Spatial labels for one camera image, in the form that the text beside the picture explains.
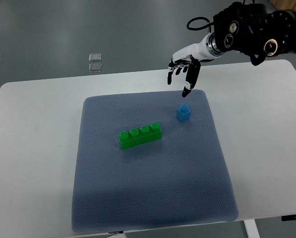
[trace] green lego brick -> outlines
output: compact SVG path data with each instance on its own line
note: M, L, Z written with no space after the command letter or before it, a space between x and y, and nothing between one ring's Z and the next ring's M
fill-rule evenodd
M143 125L140 129L133 128L129 132L122 131L119 134L119 141L121 148L127 149L136 145L157 140L162 137L160 124L157 122L151 125Z

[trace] black cable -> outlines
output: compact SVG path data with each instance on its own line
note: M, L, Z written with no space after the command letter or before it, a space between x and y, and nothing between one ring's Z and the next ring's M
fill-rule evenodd
M201 26L201 27L197 27L197 28L190 27L189 25L190 25L192 22L196 21L196 20L204 20L204 21L207 22L207 24L206 24L205 26ZM213 23L213 22L210 22L210 21L208 20L208 18L203 17L203 16L199 16L199 17L195 17L195 18L189 20L188 23L187 23L187 25L186 25L186 27L187 27L187 29L190 30L190 31L200 31L200 30L206 29L206 28L208 28L208 27L210 27L210 26L212 26L212 25L214 25L214 23Z

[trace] blue mat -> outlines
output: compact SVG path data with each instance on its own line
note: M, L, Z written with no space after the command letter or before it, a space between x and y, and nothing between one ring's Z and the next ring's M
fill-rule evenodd
M176 110L192 111L180 122ZM121 150L118 134L160 123L163 137ZM193 90L85 100L72 203L72 229L115 232L233 221L234 192L206 95Z

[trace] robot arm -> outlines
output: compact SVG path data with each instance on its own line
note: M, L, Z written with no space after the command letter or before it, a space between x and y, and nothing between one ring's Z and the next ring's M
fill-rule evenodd
M264 62L266 57L296 54L296 11L267 14L263 4L234 2L213 19L213 23L208 25L214 25L215 32L209 33L200 43L175 52L169 64L168 84L175 69L176 75L182 69L187 71L183 97L194 88L201 62L214 60L227 51L248 55L253 65ZM189 27L192 21L189 21L188 29L197 30Z

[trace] concrete floor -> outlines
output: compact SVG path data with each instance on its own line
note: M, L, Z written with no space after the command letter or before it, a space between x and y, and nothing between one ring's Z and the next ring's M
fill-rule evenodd
M197 16L212 20L232 2L0 0L0 87L13 81L89 75L88 55L97 52L102 53L103 74L167 68L175 51L206 34L188 31L186 23ZM256 2L274 10L267 0ZM289 60L296 69L296 56L276 59ZM204 65L247 61L247 56L229 52ZM269 218L256 223L262 238L296 238L296 221ZM137 232L128 237L247 236L243 223L234 222Z

